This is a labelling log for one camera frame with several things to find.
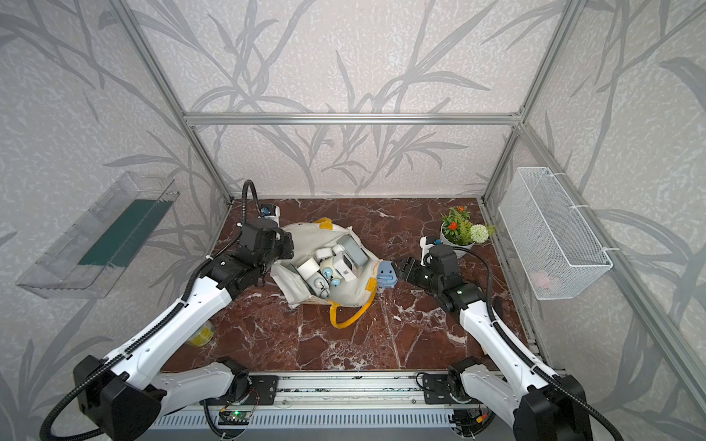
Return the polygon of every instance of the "potted plant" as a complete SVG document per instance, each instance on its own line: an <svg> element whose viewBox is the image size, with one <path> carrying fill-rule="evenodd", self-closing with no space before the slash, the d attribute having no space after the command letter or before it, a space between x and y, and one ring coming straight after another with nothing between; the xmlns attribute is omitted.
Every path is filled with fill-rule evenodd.
<svg viewBox="0 0 706 441"><path fill-rule="evenodd" d="M467 250L476 243L484 243L495 234L495 227L488 224L474 224L470 220L468 207L454 207L448 215L442 216L441 242L446 245L457 246ZM454 250L456 256L461 257L466 252Z"/></svg>

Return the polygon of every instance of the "blue toy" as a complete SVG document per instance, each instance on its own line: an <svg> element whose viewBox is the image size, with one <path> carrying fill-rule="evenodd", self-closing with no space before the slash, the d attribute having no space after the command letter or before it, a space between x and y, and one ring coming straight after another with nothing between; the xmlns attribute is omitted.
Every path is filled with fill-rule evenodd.
<svg viewBox="0 0 706 441"><path fill-rule="evenodd" d="M394 288L397 284L397 274L393 269L393 263L383 260L378 266L378 288Z"/></svg>

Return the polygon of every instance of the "gray wall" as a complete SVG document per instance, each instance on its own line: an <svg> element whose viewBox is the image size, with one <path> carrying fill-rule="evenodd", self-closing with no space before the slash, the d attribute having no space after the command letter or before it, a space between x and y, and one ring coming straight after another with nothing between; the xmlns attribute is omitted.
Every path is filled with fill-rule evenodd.
<svg viewBox="0 0 706 441"><path fill-rule="evenodd" d="M529 117L702 361L705 13L703 1L585 8ZM534 165L520 143L491 206L513 167ZM511 245L508 254L550 361L624 435L706 439L706 422L609 274L577 298L540 303Z"/></svg>
<svg viewBox="0 0 706 441"><path fill-rule="evenodd" d="M37 436L71 369L148 324L210 250L225 204L101 1L0 4L0 439ZM181 195L109 295L15 285L125 171ZM61 434L92 428L69 406Z"/></svg>
<svg viewBox="0 0 706 441"><path fill-rule="evenodd" d="M564 1L130 0L188 111L514 112ZM263 195L483 193L507 127L207 126ZM420 176L441 179L420 179Z"/></svg>

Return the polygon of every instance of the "black cable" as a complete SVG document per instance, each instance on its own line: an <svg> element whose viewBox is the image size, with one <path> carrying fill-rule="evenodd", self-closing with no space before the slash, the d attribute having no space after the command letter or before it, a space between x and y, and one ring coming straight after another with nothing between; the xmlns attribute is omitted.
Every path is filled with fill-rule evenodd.
<svg viewBox="0 0 706 441"><path fill-rule="evenodd" d="M243 192L241 194L241 209L243 210L243 217L241 219L241 223L245 225L248 221L248 188L250 188L250 192L253 194L253 201L255 201L255 208L258 210L258 217L263 216L262 209L260 208L260 200L258 199L258 192L255 190L255 184L253 181L248 179L247 181L243 182Z"/></svg>
<svg viewBox="0 0 706 441"><path fill-rule="evenodd" d="M471 415L471 411L469 410L469 411L467 411L467 412L468 412L468 416L470 416L471 418L473 418L473 416ZM480 425L480 426L481 426L480 429L478 429L478 430L476 430L475 432L472 432L472 433L471 433L471 436L474 437L474 436L478 435L480 432L482 432L483 430L486 430L486 429L488 428L488 426L490 425L490 423L492 423L494 420L495 420L495 413L494 413L492 410L488 409L488 418L486 418L485 421L483 421L482 423L463 424L463 423L458 423L458 422L457 422L457 423L454 423L454 424L455 424L455 425L458 425L458 426L461 426L461 427L475 427L475 426ZM468 437L463 436L463 432L462 432L462 431L461 431L461 433L458 433L457 435L460 435L461 438L468 438Z"/></svg>
<svg viewBox="0 0 706 441"><path fill-rule="evenodd" d="M260 201L258 200L258 194L257 191L255 190L255 184L253 184L253 181L248 179L243 183L243 191L242 191L242 197L241 197L241 204L243 206L243 224L247 222L247 203L248 203L248 188L250 188L251 192L253 193L253 200L255 201L255 206L257 207L258 210L258 216L262 216L262 210L260 209ZM221 254L223 254L228 248L233 246L234 243L238 241L240 236L242 235L243 231L242 229L238 231L238 234L228 241L228 243L225 244L223 248L218 250L216 254L212 256L212 258L217 258ZM191 290L193 289L193 285L196 283L196 279L198 278L198 275L201 273L201 270L208 265L211 262L211 260L206 259L204 260L199 266L196 267L196 269L191 273L191 276L189 277L189 280L186 281L186 287L184 288L184 293L181 295L182 301L186 302L187 299L189 299L189 296L191 295ZM90 438L96 437L98 435L101 435L103 433L103 429L98 428L94 429L88 432L84 433L79 433L77 435L69 435L69 436L56 436L52 433L52 426L54 425L54 422L56 421L56 418L59 416L59 414L68 406L69 403L73 401L81 392L86 390L88 386L91 386L98 378L100 378L101 375L106 373L110 368L115 366L119 361L122 361L123 358L125 358L125 355L129 355L132 352L135 351L141 344L149 340L151 336L156 334L160 329L162 329L172 318L174 318L177 313L184 308L184 303L179 303L175 305L171 311L168 312L164 318L162 318L155 326L151 327L145 334L141 335L137 340L135 340L130 346L125 348L125 351L123 354L118 354L114 358L112 358L110 361L107 361L103 366L98 368L94 373L88 376L88 378L85 379L84 382L82 382L80 385L74 387L71 392L66 394L66 396L59 401L59 403L54 406L54 408L49 411L47 414L47 417L44 419L42 422L42 425L40 427L40 439L41 441L84 441L88 440Z"/></svg>
<svg viewBox="0 0 706 441"><path fill-rule="evenodd" d="M422 385L419 383L419 376L420 376L420 375L424 375L424 373L423 373L423 372L418 372L418 373L414 376L414 382L417 384L417 386L419 386L419 388L420 388L421 390L424 390L424 386L422 386Z"/></svg>
<svg viewBox="0 0 706 441"><path fill-rule="evenodd" d="M454 250L465 251L465 252L468 252L468 253L470 253L470 254L476 256L477 258L479 258L479 259L481 260L481 262L483 262L483 265L485 265L486 269L488 270L488 283L487 283L487 285L486 285L486 306L487 306L487 309L488 309L488 319L490 319L491 323L493 324L493 327L495 328L495 330L497 331L497 333L500 335L501 339L503 339L503 341L510 347L510 349L513 350L513 352L515 353L515 355L517 355L518 357L520 357L520 359L521 359L527 366L529 366L529 369L530 369L532 372L534 372L534 373L536 373L537 375L539 375L544 381L546 381L547 383L549 383L554 389L556 389L556 390L558 390L559 392L561 392L562 394L566 395L567 398L571 399L571 400L574 401L576 404L578 404L580 407L582 407L584 410L586 410L586 412L588 412L588 414L589 414L590 416L592 416L593 418L595 418L596 421L598 421L599 423L601 423L601 425L602 425L603 427L605 427L606 430L608 430L608 431L610 432L610 434L613 436L613 439L615 439L615 441L623 441L623 436L620 434L620 432L618 431L618 429L617 429L610 421L608 421L608 418L606 418L606 417L604 417L603 415L601 415L600 412L598 412L596 409L594 409L594 408L593 408L590 404L588 404L586 401L584 401L583 399L581 399L581 398L575 396L574 394L572 394L571 392L569 392L568 390L566 390L566 388L565 388L563 385L561 385L561 383L557 382L555 379L552 378L551 375L549 375L548 373L544 372L544 370L542 370L542 369L541 369L539 366L537 366L532 360L530 360L530 358L529 358L528 356L526 356L525 353L522 352L522 350L520 350L520 348L518 348L518 347L515 345L515 343L513 343L512 340L510 340L510 337L508 337L508 335L505 333L505 331L503 330L503 328L502 328L502 327L500 326L500 324L496 321L495 313L493 312L493 306L492 306L492 302L491 302L492 294L493 294L493 291L492 291L492 286L493 286L493 271L491 270L490 264L488 264L488 261L485 260L485 259L484 259L483 257L481 257L480 255L478 255L477 253L475 253L473 250L467 250L466 248L461 248L461 247L457 247L457 246L454 246L454 247L452 247L452 248L453 248Z"/></svg>
<svg viewBox="0 0 706 441"><path fill-rule="evenodd" d="M236 437L240 436L241 433L243 433L243 430L241 430L240 433L234 437L226 436L226 432L221 432L221 430L216 426L216 423L214 423L211 419L211 413L208 411L207 400L201 400L201 404L203 405L203 415L206 417L206 424L208 424L208 428L211 429L211 432L216 434L221 440L234 440Z"/></svg>

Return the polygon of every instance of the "brown marble surface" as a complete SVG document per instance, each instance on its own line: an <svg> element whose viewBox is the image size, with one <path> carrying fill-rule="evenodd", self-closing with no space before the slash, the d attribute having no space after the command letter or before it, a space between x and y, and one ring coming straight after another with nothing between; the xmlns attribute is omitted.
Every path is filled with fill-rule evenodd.
<svg viewBox="0 0 706 441"><path fill-rule="evenodd" d="M329 217L340 226L353 226L363 244L379 258L399 260L420 255L419 238L438 236L440 214L466 205L474 222L483 222L475 199L290 199L280 206L282 226ZM254 204L250 202L251 216ZM237 233L241 210L236 204L223 228L219 248ZM493 292L502 298L504 321L526 341L520 319L505 283L498 257L488 241L475 246L493 267ZM460 260L467 281L486 286L482 263L467 255ZM229 356L250 371L264 370L431 370L455 361L484 357L480 345L422 290L406 282L378 294L371 307L346 329L334 328L328 306L301 305L290 309L284 295L268 277L265 286L252 287L211 318L213 340L203 348L184 345L164 365L183 371ZM339 308L338 321L356 308Z"/></svg>

